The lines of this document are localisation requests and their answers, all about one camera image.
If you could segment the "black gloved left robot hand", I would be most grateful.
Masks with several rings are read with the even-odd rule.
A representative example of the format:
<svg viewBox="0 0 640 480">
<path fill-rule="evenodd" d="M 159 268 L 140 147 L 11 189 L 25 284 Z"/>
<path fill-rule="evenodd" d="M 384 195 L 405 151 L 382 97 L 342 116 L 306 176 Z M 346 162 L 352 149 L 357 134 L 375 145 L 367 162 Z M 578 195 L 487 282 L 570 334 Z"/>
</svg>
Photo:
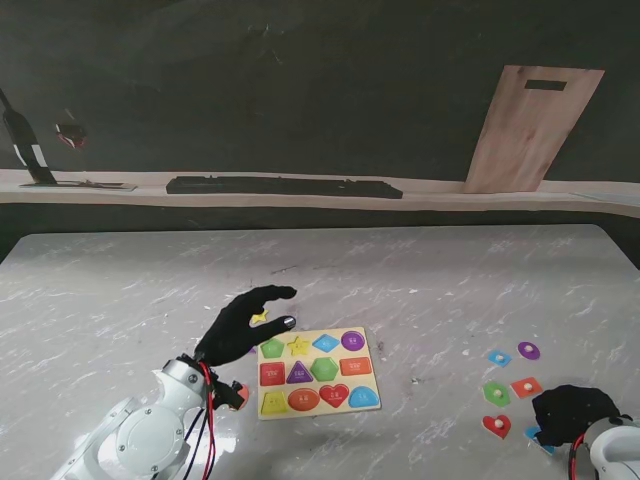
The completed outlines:
<svg viewBox="0 0 640 480">
<path fill-rule="evenodd" d="M 196 362 L 211 367 L 234 362 L 253 347 L 286 333 L 296 326 L 296 319 L 282 316 L 264 325 L 252 327 L 251 318 L 264 312 L 266 303 L 292 299 L 297 290 L 290 286 L 256 287 L 237 296 L 216 317 L 194 350 Z"/>
</svg>

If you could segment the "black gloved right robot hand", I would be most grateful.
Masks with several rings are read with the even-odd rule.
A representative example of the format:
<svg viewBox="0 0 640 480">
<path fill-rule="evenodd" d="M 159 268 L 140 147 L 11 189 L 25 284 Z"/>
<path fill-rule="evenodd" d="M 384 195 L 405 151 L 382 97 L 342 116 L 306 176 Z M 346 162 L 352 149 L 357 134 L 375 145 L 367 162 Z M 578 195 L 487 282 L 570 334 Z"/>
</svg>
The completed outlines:
<svg viewBox="0 0 640 480">
<path fill-rule="evenodd" d="M 560 385 L 545 390 L 532 400 L 540 431 L 540 445 L 559 447 L 573 443 L 595 422 L 620 417 L 609 395 L 598 388 Z"/>
</svg>

